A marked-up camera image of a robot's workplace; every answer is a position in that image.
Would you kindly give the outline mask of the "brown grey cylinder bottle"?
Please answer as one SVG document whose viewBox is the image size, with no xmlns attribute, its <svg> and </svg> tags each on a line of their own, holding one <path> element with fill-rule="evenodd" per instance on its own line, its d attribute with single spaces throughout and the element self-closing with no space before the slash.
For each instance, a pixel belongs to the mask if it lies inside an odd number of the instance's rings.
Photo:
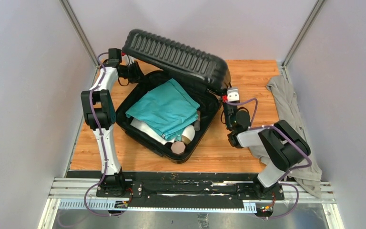
<svg viewBox="0 0 366 229">
<path fill-rule="evenodd" d="M 196 121 L 193 123 L 193 127 L 195 131 L 199 131 L 201 128 L 201 112 L 199 110 L 197 110 L 197 119 Z"/>
</svg>

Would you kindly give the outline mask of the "white shirt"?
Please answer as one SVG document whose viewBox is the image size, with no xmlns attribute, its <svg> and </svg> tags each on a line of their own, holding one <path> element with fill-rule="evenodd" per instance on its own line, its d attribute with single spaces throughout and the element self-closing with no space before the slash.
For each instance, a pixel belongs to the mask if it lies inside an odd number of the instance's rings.
<svg viewBox="0 0 366 229">
<path fill-rule="evenodd" d="M 137 119 L 132 119 L 131 126 L 138 129 L 139 131 L 147 134 L 150 138 L 156 140 L 157 142 L 161 143 L 162 145 L 165 145 L 166 143 L 174 143 L 175 138 L 173 138 L 170 141 L 165 140 L 160 135 L 158 135 L 153 129 L 151 129 L 145 122 L 142 122 Z"/>
</svg>

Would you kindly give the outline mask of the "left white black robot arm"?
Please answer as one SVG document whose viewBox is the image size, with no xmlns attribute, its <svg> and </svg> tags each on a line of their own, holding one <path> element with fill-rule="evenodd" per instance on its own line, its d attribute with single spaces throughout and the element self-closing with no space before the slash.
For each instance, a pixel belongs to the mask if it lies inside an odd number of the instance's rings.
<svg viewBox="0 0 366 229">
<path fill-rule="evenodd" d="M 127 184 L 116 155 L 113 137 L 116 109 L 111 90 L 120 78 L 137 83 L 144 74 L 138 62 L 121 49 L 110 48 L 106 55 L 108 58 L 100 64 L 96 82 L 89 90 L 81 92 L 81 103 L 84 121 L 95 135 L 101 157 L 102 177 L 97 186 L 115 197 L 122 197 Z"/>
</svg>

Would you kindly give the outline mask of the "white round compact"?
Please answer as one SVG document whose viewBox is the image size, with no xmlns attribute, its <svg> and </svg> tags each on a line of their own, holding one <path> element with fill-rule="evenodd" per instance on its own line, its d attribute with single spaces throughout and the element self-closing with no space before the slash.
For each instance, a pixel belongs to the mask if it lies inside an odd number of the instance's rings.
<svg viewBox="0 0 366 229">
<path fill-rule="evenodd" d="M 194 137 L 195 137 L 195 129 L 193 125 L 189 125 L 187 126 L 183 132 L 182 132 L 182 137 L 181 137 L 181 141 L 185 144 L 188 145 L 190 144 Z"/>
</svg>

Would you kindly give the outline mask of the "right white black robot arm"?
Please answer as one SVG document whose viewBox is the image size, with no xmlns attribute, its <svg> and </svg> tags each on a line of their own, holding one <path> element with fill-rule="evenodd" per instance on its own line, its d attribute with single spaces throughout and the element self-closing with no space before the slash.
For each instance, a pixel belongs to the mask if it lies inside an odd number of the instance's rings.
<svg viewBox="0 0 366 229">
<path fill-rule="evenodd" d="M 253 179 L 253 192 L 257 198 L 265 199 L 271 195 L 272 189 L 284 176 L 294 169 L 302 168 L 300 163 L 303 160 L 307 161 L 305 167 L 312 165 L 309 145 L 286 120 L 252 128 L 250 114 L 238 108 L 237 103 L 224 102 L 223 111 L 225 126 L 230 130 L 228 141 L 231 146 L 261 146 L 271 160 Z"/>
</svg>

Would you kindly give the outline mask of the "teal shirt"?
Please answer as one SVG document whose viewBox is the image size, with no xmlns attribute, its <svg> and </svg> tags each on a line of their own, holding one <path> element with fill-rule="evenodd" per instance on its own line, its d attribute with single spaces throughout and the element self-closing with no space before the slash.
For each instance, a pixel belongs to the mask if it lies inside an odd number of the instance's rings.
<svg viewBox="0 0 366 229">
<path fill-rule="evenodd" d="M 184 129 L 198 119 L 199 108 L 200 104 L 170 79 L 147 92 L 125 114 L 146 123 L 164 140 L 180 141 Z"/>
</svg>

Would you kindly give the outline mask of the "black suitcase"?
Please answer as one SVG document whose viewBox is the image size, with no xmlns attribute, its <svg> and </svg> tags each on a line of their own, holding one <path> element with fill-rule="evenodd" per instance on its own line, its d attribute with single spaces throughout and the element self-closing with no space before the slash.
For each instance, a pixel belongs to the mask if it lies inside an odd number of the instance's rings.
<svg viewBox="0 0 366 229">
<path fill-rule="evenodd" d="M 175 163 L 184 163 L 191 156 L 221 107 L 221 96 L 231 78 L 225 60 L 165 37 L 139 30 L 131 30 L 122 51 L 157 67 L 156 71 L 144 74 L 135 88 L 116 110 L 117 125 L 132 139 Z M 125 112 L 147 92 L 175 79 L 184 90 L 200 104 L 201 128 L 195 132 L 193 141 L 186 145 L 183 154 L 171 151 L 172 143 L 162 145 L 147 134 L 131 126 L 133 117 Z"/>
</svg>

